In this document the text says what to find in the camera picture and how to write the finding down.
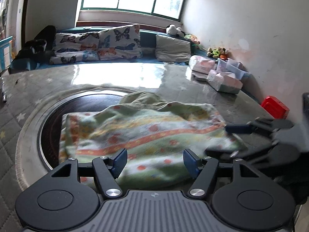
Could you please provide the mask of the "pink packaged bundle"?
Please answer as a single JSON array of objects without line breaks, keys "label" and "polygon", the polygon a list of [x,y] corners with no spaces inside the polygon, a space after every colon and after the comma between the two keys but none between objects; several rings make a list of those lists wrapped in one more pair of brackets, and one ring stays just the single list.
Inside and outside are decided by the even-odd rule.
[{"label": "pink packaged bundle", "polygon": [[243,83],[231,72],[210,70],[206,81],[217,92],[223,93],[238,94],[243,87]]},{"label": "pink packaged bundle", "polygon": [[204,58],[200,55],[190,57],[188,65],[192,71],[203,74],[208,74],[210,70],[216,69],[216,62],[214,60]]}]

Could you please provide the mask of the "clear plastic storage box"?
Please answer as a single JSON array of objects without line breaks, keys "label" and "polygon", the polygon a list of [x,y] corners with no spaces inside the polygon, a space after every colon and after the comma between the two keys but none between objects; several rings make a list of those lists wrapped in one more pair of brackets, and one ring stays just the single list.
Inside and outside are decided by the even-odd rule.
[{"label": "clear plastic storage box", "polygon": [[251,76],[250,72],[243,71],[243,70],[233,66],[232,64],[229,64],[229,63],[223,61],[222,59],[217,60],[216,71],[234,73],[235,78],[238,79],[238,80],[246,80],[247,78],[249,78]]}]

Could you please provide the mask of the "grey square cushion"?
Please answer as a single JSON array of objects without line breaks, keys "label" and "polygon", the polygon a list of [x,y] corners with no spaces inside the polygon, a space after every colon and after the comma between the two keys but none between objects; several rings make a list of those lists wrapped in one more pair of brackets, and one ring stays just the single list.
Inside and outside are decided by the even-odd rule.
[{"label": "grey square cushion", "polygon": [[156,35],[155,57],[162,62],[188,62],[191,58],[191,43],[164,35]]}]

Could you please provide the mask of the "black clothing pile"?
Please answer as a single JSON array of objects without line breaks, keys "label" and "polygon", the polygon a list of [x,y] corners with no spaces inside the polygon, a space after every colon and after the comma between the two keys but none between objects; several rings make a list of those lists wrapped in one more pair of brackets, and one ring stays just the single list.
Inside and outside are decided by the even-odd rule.
[{"label": "black clothing pile", "polygon": [[23,45],[13,61],[30,59],[36,63],[45,62],[52,52],[56,33],[54,25],[46,26],[33,40],[27,41]]}]

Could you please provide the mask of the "colourful plush toy pile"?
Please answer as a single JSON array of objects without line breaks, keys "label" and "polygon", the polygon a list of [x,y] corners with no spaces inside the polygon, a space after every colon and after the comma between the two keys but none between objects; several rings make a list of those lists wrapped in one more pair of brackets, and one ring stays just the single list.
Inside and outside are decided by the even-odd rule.
[{"label": "colourful plush toy pile", "polygon": [[213,59],[222,59],[222,60],[227,60],[228,59],[228,53],[229,50],[226,48],[216,48],[213,49],[211,47],[208,48],[206,55],[208,57],[211,57]]}]

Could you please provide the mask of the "colourful patterned children's garment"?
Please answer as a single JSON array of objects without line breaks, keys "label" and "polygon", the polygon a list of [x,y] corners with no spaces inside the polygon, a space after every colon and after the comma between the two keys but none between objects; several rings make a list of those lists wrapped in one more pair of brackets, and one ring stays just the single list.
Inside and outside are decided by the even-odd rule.
[{"label": "colourful patterned children's garment", "polygon": [[82,122],[92,124],[90,132],[70,128],[60,162],[70,157],[81,163],[100,156],[112,156],[125,148],[127,164],[117,183],[123,190],[156,189],[186,181],[190,176],[183,163],[183,151],[203,156],[206,148],[244,150],[238,137],[225,132],[225,121],[211,104],[167,102],[150,92],[124,96]]}]

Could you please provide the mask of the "upright butterfly print pillow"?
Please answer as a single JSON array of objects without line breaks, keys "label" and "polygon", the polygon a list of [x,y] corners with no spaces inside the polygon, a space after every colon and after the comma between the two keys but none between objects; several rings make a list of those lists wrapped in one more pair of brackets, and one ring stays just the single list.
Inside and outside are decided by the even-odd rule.
[{"label": "upright butterfly print pillow", "polygon": [[101,30],[97,48],[100,60],[138,59],[143,57],[140,25],[128,25]]}]

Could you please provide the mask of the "white plush toy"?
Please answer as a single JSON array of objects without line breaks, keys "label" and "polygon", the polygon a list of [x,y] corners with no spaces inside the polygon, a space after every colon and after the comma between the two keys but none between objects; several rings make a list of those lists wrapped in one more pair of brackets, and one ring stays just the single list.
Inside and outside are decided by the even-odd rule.
[{"label": "white plush toy", "polygon": [[184,38],[185,37],[185,32],[182,30],[182,28],[181,27],[176,27],[173,24],[170,24],[166,28],[166,34],[168,34],[170,36],[180,37],[180,38]]}]

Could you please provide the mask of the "far pink packaged bundle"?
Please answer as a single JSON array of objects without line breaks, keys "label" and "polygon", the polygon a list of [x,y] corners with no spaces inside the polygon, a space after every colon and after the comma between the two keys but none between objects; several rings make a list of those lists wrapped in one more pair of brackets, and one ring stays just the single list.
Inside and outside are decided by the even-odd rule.
[{"label": "far pink packaged bundle", "polygon": [[214,60],[204,58],[200,55],[190,57],[188,65],[192,71],[203,74],[208,74],[210,70],[216,69],[216,62]]}]

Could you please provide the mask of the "lower butterfly print pillow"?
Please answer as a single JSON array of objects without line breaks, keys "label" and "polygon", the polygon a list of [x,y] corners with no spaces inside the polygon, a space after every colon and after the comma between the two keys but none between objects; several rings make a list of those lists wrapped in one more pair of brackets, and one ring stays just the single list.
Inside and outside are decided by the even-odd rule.
[{"label": "lower butterfly print pillow", "polygon": [[80,34],[56,33],[50,64],[73,64],[77,62],[99,61],[98,32]]}]

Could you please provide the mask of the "round black table inset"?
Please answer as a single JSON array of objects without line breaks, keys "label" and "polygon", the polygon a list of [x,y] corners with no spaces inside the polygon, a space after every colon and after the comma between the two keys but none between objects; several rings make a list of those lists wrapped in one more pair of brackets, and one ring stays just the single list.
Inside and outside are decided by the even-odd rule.
[{"label": "round black table inset", "polygon": [[43,167],[51,171],[59,165],[60,150],[65,142],[63,136],[71,127],[90,132],[92,124],[86,127],[83,120],[118,105],[127,94],[119,90],[92,90],[77,92],[52,103],[38,122],[37,150]]}]

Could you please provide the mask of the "red plastic box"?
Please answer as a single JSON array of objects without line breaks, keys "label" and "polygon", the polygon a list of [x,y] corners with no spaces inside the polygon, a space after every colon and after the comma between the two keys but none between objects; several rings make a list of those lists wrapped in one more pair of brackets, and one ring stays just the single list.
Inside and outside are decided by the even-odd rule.
[{"label": "red plastic box", "polygon": [[274,96],[267,96],[261,106],[275,119],[286,119],[290,111],[286,105]]}]

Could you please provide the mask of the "near pink packaged bundle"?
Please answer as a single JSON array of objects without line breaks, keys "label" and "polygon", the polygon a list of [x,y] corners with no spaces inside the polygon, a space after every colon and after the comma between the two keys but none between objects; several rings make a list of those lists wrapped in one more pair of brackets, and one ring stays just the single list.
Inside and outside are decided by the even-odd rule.
[{"label": "near pink packaged bundle", "polygon": [[223,93],[238,94],[243,87],[243,83],[231,72],[210,70],[206,81],[217,92]]}]

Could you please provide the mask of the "light blue cabinet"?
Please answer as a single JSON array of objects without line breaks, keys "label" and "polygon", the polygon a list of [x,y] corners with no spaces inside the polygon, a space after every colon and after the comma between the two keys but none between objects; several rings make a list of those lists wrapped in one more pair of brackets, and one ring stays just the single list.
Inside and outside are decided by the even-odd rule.
[{"label": "light blue cabinet", "polygon": [[0,41],[0,72],[4,72],[12,62],[13,37],[7,37]]}]

